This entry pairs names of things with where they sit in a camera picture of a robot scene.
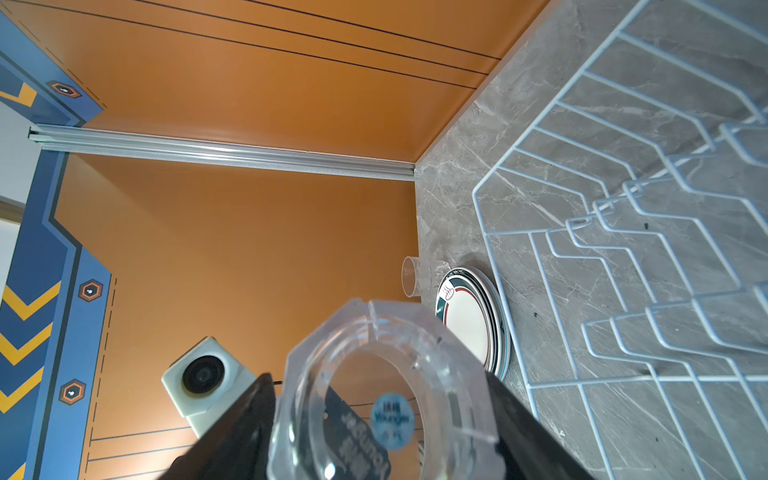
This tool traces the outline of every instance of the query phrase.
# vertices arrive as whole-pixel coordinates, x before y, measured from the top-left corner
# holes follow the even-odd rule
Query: camera
[[[202,339],[163,374],[170,399],[200,438],[256,380],[213,337]]]

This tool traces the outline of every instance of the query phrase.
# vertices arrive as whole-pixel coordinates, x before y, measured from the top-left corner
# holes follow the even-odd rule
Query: clear glass
[[[406,257],[402,261],[402,291],[407,297],[421,296],[440,286],[442,278],[451,266],[442,260]]]
[[[349,468],[326,442],[329,386],[363,419],[361,403],[383,392],[407,396],[420,430],[388,451],[392,480],[504,478],[482,364],[423,306],[353,300],[288,355],[272,480],[330,480]]]

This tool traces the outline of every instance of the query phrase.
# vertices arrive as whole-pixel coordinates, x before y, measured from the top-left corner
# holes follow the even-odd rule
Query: wire rack
[[[768,79],[665,41],[677,14],[768,56],[641,0],[473,200],[530,410],[595,476],[768,478]]]

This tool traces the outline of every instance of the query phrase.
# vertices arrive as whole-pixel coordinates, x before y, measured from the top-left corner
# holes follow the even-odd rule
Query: camera lens
[[[192,393],[208,393],[218,387],[223,378],[224,364],[215,356],[206,355],[190,363],[181,381]]]

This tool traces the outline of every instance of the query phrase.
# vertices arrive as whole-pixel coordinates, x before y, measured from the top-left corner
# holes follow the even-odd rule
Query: hexagon icon
[[[75,87],[70,87],[67,84],[63,84],[60,81],[49,81],[48,86],[53,88],[58,94],[62,94],[69,98],[80,98],[82,94],[77,91]]]
[[[58,393],[59,401],[74,405],[85,397],[85,384],[80,380],[66,382]]]
[[[78,290],[78,297],[82,298],[86,302],[92,302],[101,296],[101,291],[103,289],[104,286],[96,280],[89,280],[88,282],[80,285],[80,289]]]

